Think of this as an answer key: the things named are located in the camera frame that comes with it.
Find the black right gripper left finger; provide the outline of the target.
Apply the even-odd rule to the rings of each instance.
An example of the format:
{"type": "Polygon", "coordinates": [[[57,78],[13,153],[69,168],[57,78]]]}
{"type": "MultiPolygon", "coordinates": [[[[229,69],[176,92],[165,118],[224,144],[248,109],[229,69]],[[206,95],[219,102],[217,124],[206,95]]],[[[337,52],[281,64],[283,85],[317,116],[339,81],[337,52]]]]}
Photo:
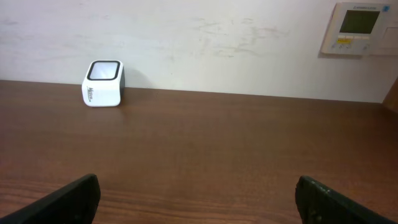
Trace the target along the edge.
{"type": "Polygon", "coordinates": [[[1,224],[91,224],[101,197],[98,178],[85,175],[34,203],[1,218],[1,224]]]}

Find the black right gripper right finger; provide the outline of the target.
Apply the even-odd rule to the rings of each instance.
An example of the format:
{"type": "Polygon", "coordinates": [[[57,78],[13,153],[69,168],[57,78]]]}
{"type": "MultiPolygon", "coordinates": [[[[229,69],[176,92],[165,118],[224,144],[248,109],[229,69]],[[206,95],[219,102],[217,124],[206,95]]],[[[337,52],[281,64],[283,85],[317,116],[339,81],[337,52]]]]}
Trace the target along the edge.
{"type": "Polygon", "coordinates": [[[295,203],[303,224],[397,224],[306,175],[297,182],[295,203]]]}

